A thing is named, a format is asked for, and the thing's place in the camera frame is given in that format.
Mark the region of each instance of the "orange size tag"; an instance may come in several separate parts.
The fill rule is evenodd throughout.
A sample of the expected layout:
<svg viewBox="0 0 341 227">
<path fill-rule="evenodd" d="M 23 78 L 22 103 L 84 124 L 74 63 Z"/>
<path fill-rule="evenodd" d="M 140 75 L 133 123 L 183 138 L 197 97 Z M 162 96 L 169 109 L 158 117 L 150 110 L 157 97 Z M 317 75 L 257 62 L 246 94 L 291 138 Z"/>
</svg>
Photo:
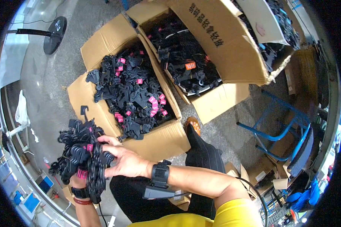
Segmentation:
<svg viewBox="0 0 341 227">
<path fill-rule="evenodd" d="M 196 63 L 194 61 L 186 64 L 187 70 L 194 69 L 195 67 L 196 67 Z"/>
</svg>

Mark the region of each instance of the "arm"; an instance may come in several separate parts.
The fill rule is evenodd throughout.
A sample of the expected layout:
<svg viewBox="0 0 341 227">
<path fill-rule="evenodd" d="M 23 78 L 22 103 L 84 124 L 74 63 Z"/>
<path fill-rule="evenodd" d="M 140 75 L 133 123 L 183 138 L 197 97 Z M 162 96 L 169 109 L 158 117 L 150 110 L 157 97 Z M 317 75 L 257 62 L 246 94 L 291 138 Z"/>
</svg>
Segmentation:
<svg viewBox="0 0 341 227">
<path fill-rule="evenodd" d="M 102 136 L 99 141 L 107 142 L 109 138 L 112 137 Z M 102 149 L 117 157 L 116 166 L 107 168 L 105 177 L 123 175 L 151 178 L 153 165 L 157 162 L 145 160 L 136 153 L 118 145 L 103 145 Z M 205 168 L 169 166 L 168 184 L 213 198 L 216 209 L 234 199 L 250 199 L 244 185 L 238 179 Z"/>
<path fill-rule="evenodd" d="M 80 179 L 75 174 L 70 179 L 70 185 L 74 188 L 85 188 L 86 179 Z M 77 199 L 82 201 L 90 200 L 90 198 Z M 76 207 L 77 219 L 82 227 L 101 227 L 100 218 L 93 204 L 81 205 L 75 202 L 74 206 Z"/>
</svg>

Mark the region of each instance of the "black cable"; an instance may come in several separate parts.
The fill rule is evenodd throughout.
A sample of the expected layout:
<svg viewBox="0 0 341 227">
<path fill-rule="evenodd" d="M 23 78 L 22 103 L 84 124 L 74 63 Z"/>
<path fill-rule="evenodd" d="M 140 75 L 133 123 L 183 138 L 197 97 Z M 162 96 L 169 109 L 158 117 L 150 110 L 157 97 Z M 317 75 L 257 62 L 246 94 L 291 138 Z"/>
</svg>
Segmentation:
<svg viewBox="0 0 341 227">
<path fill-rule="evenodd" d="M 173 197 L 182 196 L 182 195 L 189 195 L 189 194 L 191 194 L 191 193 L 182 193 L 182 194 L 179 194 L 179 195 L 175 195 Z"/>
<path fill-rule="evenodd" d="M 65 1 L 66 1 L 66 0 L 64 0 L 63 2 L 61 2 L 61 4 L 59 4 L 59 5 L 57 6 L 57 8 L 56 8 L 56 16 L 55 16 L 55 19 L 57 18 L 57 9 L 58 9 L 58 7 L 59 7 L 60 5 L 62 5 Z M 43 21 L 44 23 L 51 23 L 51 22 L 55 21 L 55 19 L 54 19 L 54 20 L 51 20 L 51 21 L 37 20 L 37 21 L 33 21 L 33 22 L 16 22 L 16 23 L 10 23 L 10 24 L 31 24 L 31 23 L 35 23 L 35 22 L 38 22 L 38 21 Z"/>
<path fill-rule="evenodd" d="M 250 185 L 254 191 L 258 194 L 259 198 L 260 198 L 260 201 L 261 201 L 261 204 L 264 208 L 264 214 L 265 214 L 265 227 L 268 226 L 268 211 L 267 211 L 267 205 L 265 204 L 265 201 L 263 200 L 263 198 L 261 197 L 260 193 L 258 192 L 258 190 L 252 185 L 250 184 L 249 181 L 247 181 L 246 179 L 242 179 L 241 177 L 236 177 L 236 179 L 239 179 L 239 180 L 242 180 L 242 181 L 245 181 L 246 183 L 248 183 L 248 185 Z"/>
<path fill-rule="evenodd" d="M 102 218 L 104 219 L 105 225 L 106 225 L 106 227 L 107 227 L 107 223 L 106 223 L 105 217 L 104 217 L 104 215 L 102 214 L 102 210 L 101 210 L 101 205 L 100 205 L 100 203 L 99 203 L 99 209 L 100 209 L 101 216 L 102 216 Z"/>
</svg>

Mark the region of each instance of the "black wristband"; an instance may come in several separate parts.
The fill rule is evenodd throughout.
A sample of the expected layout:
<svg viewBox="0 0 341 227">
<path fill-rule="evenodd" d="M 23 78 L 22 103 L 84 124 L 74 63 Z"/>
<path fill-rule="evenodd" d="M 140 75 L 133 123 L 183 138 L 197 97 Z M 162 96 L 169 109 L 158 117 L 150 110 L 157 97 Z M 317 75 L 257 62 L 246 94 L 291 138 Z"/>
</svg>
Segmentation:
<svg viewBox="0 0 341 227">
<path fill-rule="evenodd" d="M 154 187 L 168 188 L 169 166 L 172 164 L 168 160 L 163 160 L 158 164 L 153 165 L 152 169 L 152 184 Z"/>
<path fill-rule="evenodd" d="M 90 195 L 88 194 L 87 188 L 71 188 L 72 193 L 74 194 L 74 197 L 78 199 L 86 199 L 90 198 Z"/>
</svg>

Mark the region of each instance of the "yellow shirt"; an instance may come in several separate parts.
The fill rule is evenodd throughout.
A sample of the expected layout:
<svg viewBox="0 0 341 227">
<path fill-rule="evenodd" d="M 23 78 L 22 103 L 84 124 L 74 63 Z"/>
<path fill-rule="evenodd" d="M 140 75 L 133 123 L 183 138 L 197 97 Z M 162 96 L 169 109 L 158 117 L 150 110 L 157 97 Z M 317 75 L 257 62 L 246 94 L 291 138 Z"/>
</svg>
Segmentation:
<svg viewBox="0 0 341 227">
<path fill-rule="evenodd" d="M 128 227 L 178 226 L 178 227 L 226 227 L 263 226 L 260 214 L 250 199 L 235 199 L 224 203 L 216 212 L 215 220 L 197 214 L 171 214 L 157 220 L 137 222 Z"/>
</svg>

